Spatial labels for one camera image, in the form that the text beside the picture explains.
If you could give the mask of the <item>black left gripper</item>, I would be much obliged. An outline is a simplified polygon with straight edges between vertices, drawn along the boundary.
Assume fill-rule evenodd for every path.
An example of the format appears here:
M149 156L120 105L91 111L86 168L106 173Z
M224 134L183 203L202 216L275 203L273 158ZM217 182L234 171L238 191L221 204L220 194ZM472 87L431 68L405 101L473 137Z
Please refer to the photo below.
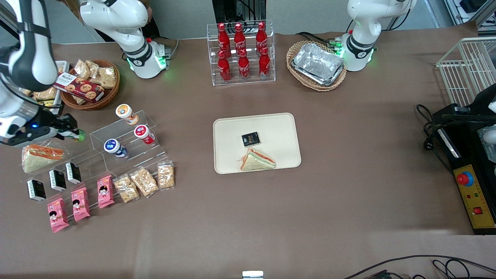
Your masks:
M493 126L496 124L495 95L496 85L493 84L477 94L468 106L457 107L452 113L442 114L442 119L448 122Z

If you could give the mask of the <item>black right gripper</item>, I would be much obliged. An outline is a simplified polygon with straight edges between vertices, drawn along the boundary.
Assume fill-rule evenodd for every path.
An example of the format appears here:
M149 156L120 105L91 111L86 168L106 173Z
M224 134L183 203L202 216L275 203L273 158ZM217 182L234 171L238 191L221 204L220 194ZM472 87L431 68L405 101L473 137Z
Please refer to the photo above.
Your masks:
M64 138L80 140L78 124L72 115L57 116L51 112L38 112L37 132L49 132L51 129L56 130Z

